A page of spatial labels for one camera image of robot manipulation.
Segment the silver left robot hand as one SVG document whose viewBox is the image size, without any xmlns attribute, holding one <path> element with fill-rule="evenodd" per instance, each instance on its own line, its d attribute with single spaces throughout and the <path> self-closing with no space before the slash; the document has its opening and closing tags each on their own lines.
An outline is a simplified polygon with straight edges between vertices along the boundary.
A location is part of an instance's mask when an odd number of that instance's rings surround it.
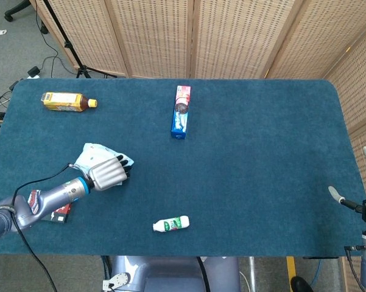
<svg viewBox="0 0 366 292">
<path fill-rule="evenodd" d="M 87 176 L 97 191 L 104 191 L 127 180 L 131 167 L 129 159 L 119 155 L 91 167 Z"/>
</svg>

